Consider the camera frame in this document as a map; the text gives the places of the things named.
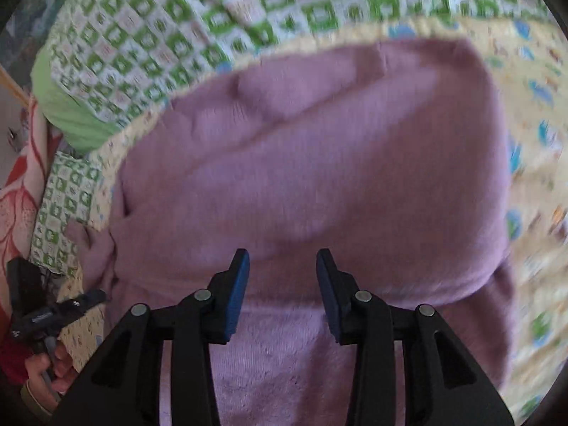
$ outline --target wooden frame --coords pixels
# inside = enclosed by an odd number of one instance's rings
[[[15,97],[24,109],[28,109],[29,96],[26,92],[12,79],[10,74],[0,66],[0,84],[4,86],[13,97]]]

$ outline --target person's hand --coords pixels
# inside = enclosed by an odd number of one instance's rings
[[[73,368],[73,359],[61,341],[55,347],[56,362],[53,364],[53,371],[58,377],[51,384],[54,391],[65,394],[77,377],[77,371]],[[53,398],[45,381],[42,372],[51,366],[51,360],[47,354],[35,354],[26,359],[26,370],[28,371],[28,388],[30,394],[49,412],[53,412],[58,406]]]

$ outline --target red patterned fabric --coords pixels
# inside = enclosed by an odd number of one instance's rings
[[[13,341],[3,342],[11,316],[6,264],[16,257],[28,257],[49,166],[60,140],[61,134],[50,129],[32,96],[28,142],[0,191],[0,367],[14,382],[21,381],[22,364],[28,352]]]

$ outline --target pink fabric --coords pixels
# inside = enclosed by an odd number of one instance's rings
[[[506,377],[509,170],[498,94],[465,41],[404,41],[264,62],[173,102],[127,155],[110,226],[69,224],[86,287],[175,304],[251,253],[239,328],[211,348],[223,424],[339,425],[353,349],[324,319],[315,254],[388,303],[440,306]]]
[[[59,131],[50,130],[33,96],[29,111],[28,142],[0,191],[0,368],[17,383],[27,379],[23,361],[30,352],[13,341],[3,342],[12,313],[6,264],[16,257],[28,257],[50,160],[61,140]]]

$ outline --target metal screw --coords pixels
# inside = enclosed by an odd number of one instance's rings
[[[209,298],[211,298],[211,292],[206,289],[197,290],[193,294],[193,297],[198,301],[207,301]]]
[[[373,299],[373,295],[371,295],[371,293],[369,293],[367,290],[359,290],[357,293],[355,293],[355,299],[357,301],[368,303],[371,299]]]
[[[418,311],[426,317],[432,317],[435,313],[435,309],[430,306],[429,304],[420,304],[420,307],[418,308]]]
[[[130,309],[130,313],[134,317],[140,317],[141,315],[146,314],[147,310],[148,306],[146,306],[145,304],[135,304],[134,306],[132,306],[132,309]]]

